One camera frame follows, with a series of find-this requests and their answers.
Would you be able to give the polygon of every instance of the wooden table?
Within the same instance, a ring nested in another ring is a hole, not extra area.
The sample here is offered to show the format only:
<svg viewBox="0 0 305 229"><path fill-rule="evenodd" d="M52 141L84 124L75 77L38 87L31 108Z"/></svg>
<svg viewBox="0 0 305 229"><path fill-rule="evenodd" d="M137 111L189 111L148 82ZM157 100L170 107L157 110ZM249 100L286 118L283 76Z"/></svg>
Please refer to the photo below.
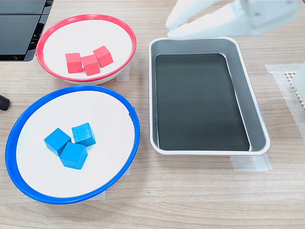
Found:
<svg viewBox="0 0 305 229"><path fill-rule="evenodd" d="M224 5L221 2L206 12ZM303 229L305 143L265 64L305 61L305 5L297 20L257 37L234 37L266 122L272 147L269 172L234 172L228 156L160 156L148 138L148 44L166 36L174 1L56 1L47 26L83 13L127 22L137 36L128 82L103 84L125 96L141 122L141 144L130 176L106 191L106 200L54 206L22 194L5 166L5 144L17 118L33 102L70 86L36 59L0 62L0 228L40 229Z"/></svg>

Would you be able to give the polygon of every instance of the clear tape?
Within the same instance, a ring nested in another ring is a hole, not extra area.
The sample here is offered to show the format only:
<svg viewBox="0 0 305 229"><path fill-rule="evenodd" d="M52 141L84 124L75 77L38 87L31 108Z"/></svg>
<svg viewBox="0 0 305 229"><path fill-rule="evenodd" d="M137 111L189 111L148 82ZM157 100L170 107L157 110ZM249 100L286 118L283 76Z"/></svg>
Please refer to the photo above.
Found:
<svg viewBox="0 0 305 229"><path fill-rule="evenodd" d="M117 81L129 81L130 63L128 63L123 70L116 77Z"/></svg>
<svg viewBox="0 0 305 229"><path fill-rule="evenodd" d="M131 167L129 167L126 172L123 174L123 176L129 176L131 173ZM86 201L90 201L90 200L105 200L106 197L106 191L103 191L102 193L86 200Z"/></svg>
<svg viewBox="0 0 305 229"><path fill-rule="evenodd" d="M261 156L230 156L236 172L266 172L272 169L268 154Z"/></svg>
<svg viewBox="0 0 305 229"><path fill-rule="evenodd" d="M265 65L268 72L271 73L275 78L275 81L282 92L290 113L292 114L302 137L305 138L305 114L303 105L300 103L297 94L293 90L288 78L286 77L287 72L298 71L301 66L302 63Z"/></svg>

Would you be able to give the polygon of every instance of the black cable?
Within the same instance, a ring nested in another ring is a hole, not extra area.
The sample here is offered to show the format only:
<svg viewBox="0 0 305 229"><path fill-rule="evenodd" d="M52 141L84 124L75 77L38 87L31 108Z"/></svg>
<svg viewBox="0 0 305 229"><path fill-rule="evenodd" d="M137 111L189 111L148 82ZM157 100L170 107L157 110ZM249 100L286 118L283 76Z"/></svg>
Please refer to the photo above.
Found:
<svg viewBox="0 0 305 229"><path fill-rule="evenodd" d="M0 110L7 111L10 106L10 100L0 95Z"/></svg>

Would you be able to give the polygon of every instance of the red bowl rim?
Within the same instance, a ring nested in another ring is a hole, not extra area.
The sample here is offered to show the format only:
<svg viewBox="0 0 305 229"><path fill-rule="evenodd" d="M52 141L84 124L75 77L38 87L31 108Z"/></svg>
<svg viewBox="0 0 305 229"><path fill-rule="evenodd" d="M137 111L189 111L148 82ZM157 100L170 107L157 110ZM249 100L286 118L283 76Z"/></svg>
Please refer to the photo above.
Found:
<svg viewBox="0 0 305 229"><path fill-rule="evenodd" d="M102 75L102 76L98 76L95 78L89 78L89 79L74 79L74 78L68 78L68 77L64 77L61 75L56 74L55 72L53 72L44 62L43 59L43 47L45 42L47 41L47 39L58 29L60 29L63 26L69 25L71 23L74 22L78 22L78 21L85 21L85 20L103 20L103 21L109 21L112 22L114 24L119 25L120 27L122 27L130 36L131 40L132 40L132 52L128 58L128 60L119 68L117 68L116 70ZM73 81L73 82L93 82L93 81L97 81L97 80L102 80L105 79L109 76L112 76L114 74L116 74L117 72L119 72L121 69L123 69L128 63L129 61L133 58L133 55L135 53L136 50L136 46L137 46L137 40L136 40L136 36L132 30L132 28L126 24L125 22L123 22L122 20L112 17L112 16L108 16L108 15L102 15L102 14L83 14L83 15L78 15L78 16L74 16L74 17L70 17L67 19L64 19L58 23L56 23L55 25L51 26L40 38L40 40L38 41L37 44L37 49L36 49L36 55L37 55L37 60L40 63L40 65L43 67L44 70L46 70L48 73L50 73L51 75L56 76L57 78L63 79L63 80L67 80L67 81Z"/></svg>

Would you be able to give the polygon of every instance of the rectangular tray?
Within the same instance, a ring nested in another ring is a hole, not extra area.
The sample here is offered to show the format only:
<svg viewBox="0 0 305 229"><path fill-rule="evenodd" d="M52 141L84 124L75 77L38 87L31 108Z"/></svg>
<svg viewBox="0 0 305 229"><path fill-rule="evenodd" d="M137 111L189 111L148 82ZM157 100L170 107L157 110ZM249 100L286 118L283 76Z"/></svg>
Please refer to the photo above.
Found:
<svg viewBox="0 0 305 229"><path fill-rule="evenodd" d="M162 155L262 155L270 138L231 38L149 45L150 142Z"/></svg>

